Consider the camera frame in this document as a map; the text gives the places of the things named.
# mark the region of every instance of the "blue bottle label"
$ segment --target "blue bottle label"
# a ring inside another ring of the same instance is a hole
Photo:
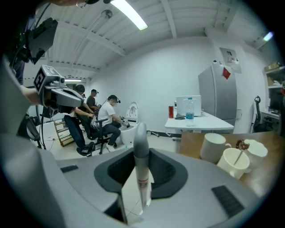
[[[187,112],[186,113],[186,119],[194,119],[194,113]]]

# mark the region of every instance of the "white ceiling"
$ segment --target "white ceiling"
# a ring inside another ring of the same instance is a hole
[[[206,36],[205,27],[230,31],[249,45],[267,32],[260,20],[236,0],[127,0],[144,19],[148,28],[140,31],[111,4],[99,1],[84,9],[51,4],[42,20],[59,22],[49,65],[63,75],[92,78],[103,68],[153,42],[165,39]],[[43,6],[37,13],[40,16]],[[103,10],[113,16],[105,19]]]

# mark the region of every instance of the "water bottle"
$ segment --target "water bottle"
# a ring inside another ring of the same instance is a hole
[[[186,126],[193,126],[194,123],[194,103],[192,98],[188,98],[186,107]]]

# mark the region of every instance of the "brown tabletop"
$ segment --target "brown tabletop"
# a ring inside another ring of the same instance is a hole
[[[182,133],[180,153],[200,159],[200,150],[204,140],[203,133]],[[240,181],[250,187],[259,196],[264,195],[275,180],[285,155],[285,139],[273,132],[250,134],[222,134],[227,143],[236,145],[238,139],[254,139],[268,149],[268,155],[262,164],[253,169],[249,174],[244,174]]]

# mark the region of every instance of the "white mug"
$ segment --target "white mug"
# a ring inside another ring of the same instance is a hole
[[[211,163],[217,163],[226,147],[232,146],[226,143],[224,136],[216,133],[207,133],[201,148],[200,158]]]
[[[244,150],[250,161],[249,168],[245,173],[249,173],[253,168],[260,165],[262,160],[267,156],[268,150],[262,143],[253,139],[246,139],[244,142],[249,144],[248,149]]]
[[[249,158],[244,152],[242,152],[236,162],[239,155],[240,150],[236,148],[225,149],[217,166],[228,172],[232,177],[239,179],[246,172],[250,164]]]

